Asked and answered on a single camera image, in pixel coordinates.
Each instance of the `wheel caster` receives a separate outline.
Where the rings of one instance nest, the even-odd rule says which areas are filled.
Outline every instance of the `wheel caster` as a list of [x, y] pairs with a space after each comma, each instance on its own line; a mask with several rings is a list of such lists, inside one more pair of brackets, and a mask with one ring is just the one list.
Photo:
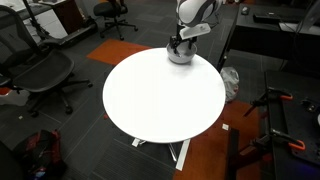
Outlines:
[[37, 116], [39, 116], [39, 112], [38, 111], [31, 111], [30, 115], [31, 115], [31, 117], [37, 117]]
[[72, 107], [66, 107], [66, 114], [71, 114], [73, 112]]

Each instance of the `chair backrest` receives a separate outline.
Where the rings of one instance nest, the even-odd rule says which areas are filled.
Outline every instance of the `chair backrest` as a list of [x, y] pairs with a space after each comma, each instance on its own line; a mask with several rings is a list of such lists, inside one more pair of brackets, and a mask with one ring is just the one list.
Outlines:
[[19, 14], [0, 5], [0, 75], [12, 77], [12, 68], [40, 53]]

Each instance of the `black office chair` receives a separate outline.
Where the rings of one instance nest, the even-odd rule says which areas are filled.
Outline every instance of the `black office chair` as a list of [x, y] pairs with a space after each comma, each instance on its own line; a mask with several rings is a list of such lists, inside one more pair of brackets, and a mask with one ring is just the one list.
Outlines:
[[29, 91], [29, 102], [35, 100], [28, 109], [33, 117], [38, 115], [40, 102], [53, 92], [62, 98], [66, 113], [72, 113], [62, 88], [78, 83], [92, 86], [87, 79], [68, 81], [74, 62], [59, 51], [40, 50], [19, 14], [1, 5], [0, 52], [0, 87]]
[[103, 33], [110, 28], [116, 26], [120, 40], [124, 40], [119, 26], [130, 26], [134, 27], [134, 31], [138, 31], [138, 28], [135, 25], [128, 24], [128, 22], [123, 19], [118, 21], [117, 17], [120, 17], [121, 14], [128, 13], [128, 8], [124, 3], [124, 0], [108, 0], [108, 2], [99, 3], [93, 9], [93, 12], [96, 16], [103, 16], [106, 21], [107, 18], [113, 18], [114, 22], [105, 22], [105, 29], [100, 32], [100, 37], [104, 38]]

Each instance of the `white plastic bag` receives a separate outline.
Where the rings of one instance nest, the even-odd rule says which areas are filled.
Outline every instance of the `white plastic bag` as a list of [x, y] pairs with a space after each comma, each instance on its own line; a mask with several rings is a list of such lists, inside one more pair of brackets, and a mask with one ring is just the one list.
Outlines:
[[226, 88], [226, 102], [234, 100], [239, 90], [239, 75], [233, 67], [222, 68], [220, 75]]

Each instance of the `floor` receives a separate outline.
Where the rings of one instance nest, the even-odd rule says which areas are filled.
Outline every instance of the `floor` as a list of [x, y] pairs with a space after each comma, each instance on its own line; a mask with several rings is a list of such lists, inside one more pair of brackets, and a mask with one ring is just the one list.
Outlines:
[[[127, 21], [138, 26], [135, 32], [128, 27], [121, 28], [125, 41], [150, 47], [164, 47], [169, 37], [175, 35], [176, 2], [172, 0], [127, 0], [129, 14]], [[223, 5], [219, 10], [218, 19], [211, 16], [209, 22], [219, 22], [209, 34], [200, 36], [197, 41], [197, 54], [207, 59], [213, 66], [217, 64], [222, 48], [232, 26], [237, 5]], [[100, 27], [102, 20], [97, 19]], [[77, 85], [65, 89], [67, 97], [73, 106], [71, 115], [64, 113], [63, 104], [56, 95], [52, 95], [40, 109], [37, 118], [31, 118], [26, 107], [13, 105], [0, 106], [0, 140], [9, 148], [28, 135], [40, 129], [58, 129], [61, 132], [61, 153], [69, 169], [65, 179], [126, 179], [125, 172], [114, 172], [114, 176], [106, 176], [108, 171], [104, 162], [111, 166], [121, 166], [123, 161], [110, 160], [110, 153], [117, 153], [113, 148], [126, 147], [127, 153], [135, 153], [144, 161], [144, 168], [150, 163], [157, 162], [161, 171], [154, 172], [157, 178], [170, 179], [174, 172], [174, 163], [169, 151], [162, 145], [148, 145], [136, 150], [132, 148], [132, 137], [127, 136], [115, 127], [108, 118], [104, 118], [102, 105], [102, 88], [112, 66], [86, 58], [92, 50], [108, 38], [118, 38], [117, 31], [111, 29], [101, 39], [99, 34], [93, 34], [76, 45], [62, 50], [75, 61], [74, 79], [88, 78], [94, 86], [87, 88]], [[231, 51], [225, 66], [234, 67], [240, 77], [239, 92], [236, 97], [242, 102], [250, 102], [264, 91], [263, 72], [280, 68], [282, 61], [257, 54]]]

